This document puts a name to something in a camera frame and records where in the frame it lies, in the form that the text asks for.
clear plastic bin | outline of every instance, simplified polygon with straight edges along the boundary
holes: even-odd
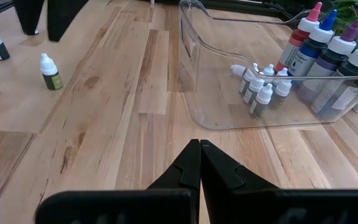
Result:
[[[265,77],[252,68],[253,62],[260,69],[270,63],[275,65],[292,33],[290,26],[296,26],[309,11],[282,22],[276,17],[206,10],[195,0],[180,1],[179,5],[180,83],[188,111],[202,127],[231,129],[333,122],[358,103],[357,94],[348,104],[341,105],[343,110],[323,108],[315,113],[311,109],[313,102],[302,101],[293,86],[279,109],[268,107],[262,117],[252,117],[250,105],[239,93],[241,77],[232,74],[231,65],[243,65],[263,79],[319,82],[323,89],[358,83],[358,77]]]

red bottle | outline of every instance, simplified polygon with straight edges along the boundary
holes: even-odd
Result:
[[[275,67],[276,72],[281,71],[283,68],[288,68],[292,60],[295,58],[295,55],[303,41],[309,37],[309,34],[314,29],[314,27],[320,24],[317,20],[318,16],[320,15],[320,9],[322,5],[323,3],[317,2],[314,9],[312,9],[309,13],[308,17],[302,18],[298,24],[298,28],[292,32],[290,40],[285,46],[280,60],[278,60]]]

pink bottle cap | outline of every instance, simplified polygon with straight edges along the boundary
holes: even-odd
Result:
[[[318,20],[318,16],[320,15],[320,9],[323,3],[317,2],[314,8],[309,13],[308,17],[306,18],[309,21],[316,22]]]

purple bottle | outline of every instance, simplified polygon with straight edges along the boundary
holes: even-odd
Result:
[[[334,74],[339,66],[347,60],[347,56],[356,47],[354,41],[358,33],[358,19],[348,27],[342,36],[336,36],[324,49],[306,76],[327,77]],[[298,89],[298,96],[307,104],[311,104],[324,87],[326,81],[306,80]]]

blue bottle cap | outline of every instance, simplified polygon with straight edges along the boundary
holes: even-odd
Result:
[[[331,30],[333,28],[335,17],[338,11],[334,9],[323,21],[323,23],[320,25],[320,29],[322,30]]]

